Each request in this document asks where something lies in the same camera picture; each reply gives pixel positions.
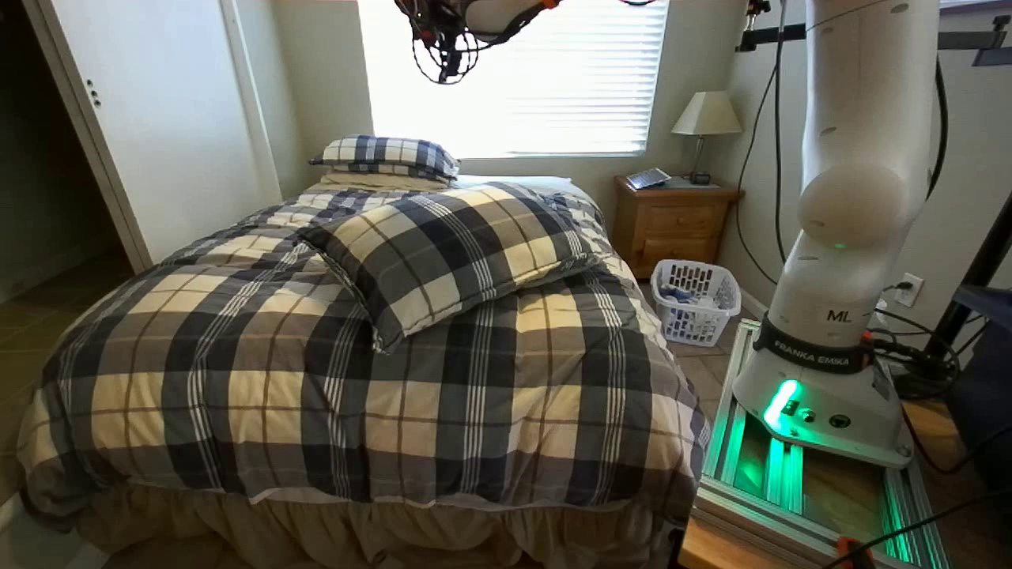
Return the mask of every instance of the box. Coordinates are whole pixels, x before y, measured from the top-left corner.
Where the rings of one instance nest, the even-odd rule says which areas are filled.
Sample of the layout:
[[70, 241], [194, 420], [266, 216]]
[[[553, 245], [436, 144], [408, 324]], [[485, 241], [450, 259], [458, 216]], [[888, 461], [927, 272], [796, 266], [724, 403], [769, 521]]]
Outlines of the box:
[[724, 324], [739, 312], [739, 286], [724, 266], [660, 259], [652, 298], [669, 341], [719, 344]]

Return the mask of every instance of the table lamp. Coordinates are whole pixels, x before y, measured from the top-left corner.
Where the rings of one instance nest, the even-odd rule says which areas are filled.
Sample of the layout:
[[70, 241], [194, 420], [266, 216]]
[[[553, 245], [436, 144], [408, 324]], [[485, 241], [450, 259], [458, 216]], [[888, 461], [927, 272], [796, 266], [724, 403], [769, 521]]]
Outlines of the table lamp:
[[703, 170], [703, 140], [739, 133], [739, 124], [729, 90], [695, 90], [672, 133], [693, 136], [695, 149], [693, 149], [691, 183], [710, 183], [711, 176]]

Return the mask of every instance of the white door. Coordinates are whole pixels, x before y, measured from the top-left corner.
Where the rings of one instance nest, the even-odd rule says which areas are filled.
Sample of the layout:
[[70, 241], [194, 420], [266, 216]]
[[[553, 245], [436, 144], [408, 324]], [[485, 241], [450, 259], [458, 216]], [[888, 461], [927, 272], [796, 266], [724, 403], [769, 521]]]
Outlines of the white door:
[[282, 198], [217, 0], [36, 0], [78, 100], [86, 144], [111, 166], [106, 198], [132, 266]]

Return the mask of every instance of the plaid comforter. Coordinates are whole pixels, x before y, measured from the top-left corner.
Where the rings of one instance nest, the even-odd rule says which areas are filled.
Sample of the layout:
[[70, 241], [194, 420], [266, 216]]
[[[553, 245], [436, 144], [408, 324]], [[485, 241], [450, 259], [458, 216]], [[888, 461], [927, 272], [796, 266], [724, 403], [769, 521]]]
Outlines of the plaid comforter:
[[27, 499], [72, 519], [115, 482], [353, 503], [610, 506], [681, 521], [710, 442], [695, 391], [610, 249], [372, 354], [370, 319], [297, 234], [419, 189], [310, 185], [95, 303], [21, 420]]

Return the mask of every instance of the pillow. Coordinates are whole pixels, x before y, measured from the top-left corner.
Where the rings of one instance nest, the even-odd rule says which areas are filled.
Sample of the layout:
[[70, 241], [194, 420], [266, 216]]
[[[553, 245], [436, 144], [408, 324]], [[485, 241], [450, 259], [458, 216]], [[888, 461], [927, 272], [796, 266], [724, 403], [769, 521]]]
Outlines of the pillow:
[[372, 349], [597, 259], [570, 216], [523, 189], [445, 189], [365, 207], [310, 243], [372, 319]]
[[352, 174], [399, 174], [426, 180], [452, 180], [458, 174], [455, 159], [444, 144], [430, 140], [397, 136], [336, 140], [314, 163]]

